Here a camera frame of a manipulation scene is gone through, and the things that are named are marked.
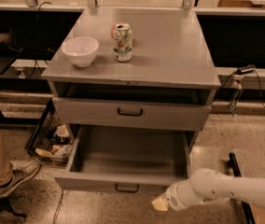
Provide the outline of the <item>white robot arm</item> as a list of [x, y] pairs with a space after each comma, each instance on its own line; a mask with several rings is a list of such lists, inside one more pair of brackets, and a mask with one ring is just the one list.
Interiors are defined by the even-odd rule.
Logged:
[[190, 178], [173, 183], [151, 203], [158, 211], [181, 211], [228, 199], [265, 209], [265, 178], [236, 177], [202, 168]]

